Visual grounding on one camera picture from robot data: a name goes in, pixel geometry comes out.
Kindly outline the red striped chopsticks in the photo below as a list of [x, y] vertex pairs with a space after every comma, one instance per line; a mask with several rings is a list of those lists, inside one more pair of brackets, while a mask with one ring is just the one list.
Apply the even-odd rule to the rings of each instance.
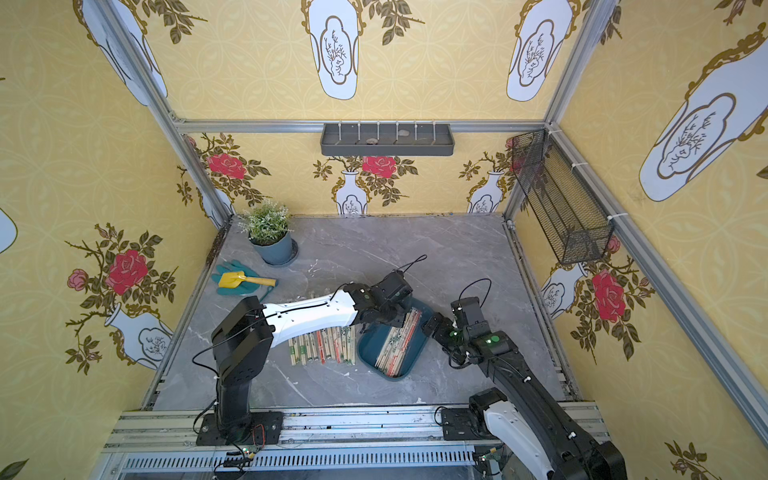
[[323, 331], [322, 330], [316, 331], [315, 332], [315, 338], [316, 338], [316, 343], [317, 343], [318, 358], [319, 358], [319, 360], [321, 361], [322, 364], [325, 364], [326, 363], [327, 355], [326, 355], [326, 350], [325, 350], [325, 340], [323, 338]]

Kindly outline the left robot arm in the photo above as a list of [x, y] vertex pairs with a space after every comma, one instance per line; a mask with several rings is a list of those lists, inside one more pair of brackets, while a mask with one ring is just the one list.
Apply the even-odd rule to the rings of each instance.
[[239, 440], [252, 428], [251, 381], [272, 348], [304, 334], [335, 327], [401, 327], [413, 289], [395, 272], [374, 285], [349, 282], [334, 293], [292, 303], [241, 300], [211, 336], [216, 370], [214, 418], [221, 436]]

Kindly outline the bamboo print chopsticks in box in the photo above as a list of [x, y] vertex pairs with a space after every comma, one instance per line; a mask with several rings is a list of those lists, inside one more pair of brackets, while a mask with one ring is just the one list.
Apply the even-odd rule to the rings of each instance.
[[297, 343], [297, 352], [298, 352], [299, 360], [302, 365], [306, 365], [308, 363], [308, 356], [307, 356], [305, 336], [304, 335], [298, 336], [296, 338], [296, 343]]

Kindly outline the green label chopsticks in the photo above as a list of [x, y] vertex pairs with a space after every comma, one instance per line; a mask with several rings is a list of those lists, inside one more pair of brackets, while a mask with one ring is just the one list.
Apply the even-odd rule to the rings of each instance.
[[341, 364], [343, 361], [343, 346], [342, 346], [342, 338], [340, 335], [340, 329], [338, 327], [333, 327], [331, 329], [331, 340], [333, 342], [333, 349], [334, 349], [334, 356], [336, 358], [336, 361]]

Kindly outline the yellow hand trowel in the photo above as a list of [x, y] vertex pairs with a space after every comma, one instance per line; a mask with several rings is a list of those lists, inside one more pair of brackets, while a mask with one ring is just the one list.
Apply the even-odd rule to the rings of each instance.
[[246, 276], [243, 271], [225, 272], [221, 275], [221, 278], [218, 281], [218, 286], [220, 288], [235, 289], [242, 283], [275, 287], [277, 285], [277, 280], [271, 278], [249, 277]]

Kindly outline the aluminium front rail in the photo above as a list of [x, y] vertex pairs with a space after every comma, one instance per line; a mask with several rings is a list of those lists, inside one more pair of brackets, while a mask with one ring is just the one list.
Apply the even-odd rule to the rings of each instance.
[[[276, 445], [197, 446], [203, 416], [192, 411], [122, 414], [92, 471], [95, 479], [124, 479], [194, 473], [202, 478], [236, 478], [245, 473], [299, 470], [467, 467], [493, 478], [537, 479], [501, 440], [447, 441], [433, 420], [438, 406], [470, 408], [496, 401], [486, 392], [466, 405], [393, 405], [273, 408], [283, 427]], [[560, 406], [600, 443], [610, 441], [594, 403]]]

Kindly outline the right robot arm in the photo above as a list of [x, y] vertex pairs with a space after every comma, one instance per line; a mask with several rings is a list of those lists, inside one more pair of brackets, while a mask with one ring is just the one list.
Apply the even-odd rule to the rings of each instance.
[[500, 396], [479, 407], [489, 434], [537, 479], [626, 479], [623, 455], [598, 442], [550, 395], [510, 337], [486, 321], [455, 328], [437, 313], [423, 327], [450, 360], [478, 366]]

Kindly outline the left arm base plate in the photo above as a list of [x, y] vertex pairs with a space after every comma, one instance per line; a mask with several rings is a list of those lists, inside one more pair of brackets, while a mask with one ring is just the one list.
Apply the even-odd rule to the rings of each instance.
[[283, 427], [284, 414], [280, 411], [252, 412], [244, 424], [225, 432], [217, 426], [213, 413], [203, 416], [197, 434], [197, 446], [256, 446], [276, 445]]

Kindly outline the green tip chopsticks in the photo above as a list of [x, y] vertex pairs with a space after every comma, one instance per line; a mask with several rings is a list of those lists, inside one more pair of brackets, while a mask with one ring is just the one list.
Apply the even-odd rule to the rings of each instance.
[[353, 326], [347, 328], [347, 350], [348, 361], [351, 365], [356, 364], [356, 331]]

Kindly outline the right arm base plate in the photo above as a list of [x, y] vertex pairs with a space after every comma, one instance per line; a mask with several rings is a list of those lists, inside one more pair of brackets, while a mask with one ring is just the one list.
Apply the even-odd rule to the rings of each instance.
[[480, 416], [470, 408], [448, 408], [438, 406], [433, 420], [442, 429], [442, 436], [447, 441], [492, 440], [494, 436], [487, 430]]

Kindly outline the potted green plant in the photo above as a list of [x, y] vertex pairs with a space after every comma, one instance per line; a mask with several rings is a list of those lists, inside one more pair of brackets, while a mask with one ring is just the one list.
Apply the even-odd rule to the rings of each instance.
[[239, 216], [241, 230], [261, 259], [272, 267], [287, 266], [298, 254], [289, 219], [288, 209], [272, 200]]

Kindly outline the grey wall shelf tray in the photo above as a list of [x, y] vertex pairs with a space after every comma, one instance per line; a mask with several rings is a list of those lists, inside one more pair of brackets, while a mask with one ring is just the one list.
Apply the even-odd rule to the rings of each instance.
[[340, 121], [325, 123], [321, 153], [331, 156], [451, 156], [449, 123], [436, 121]]

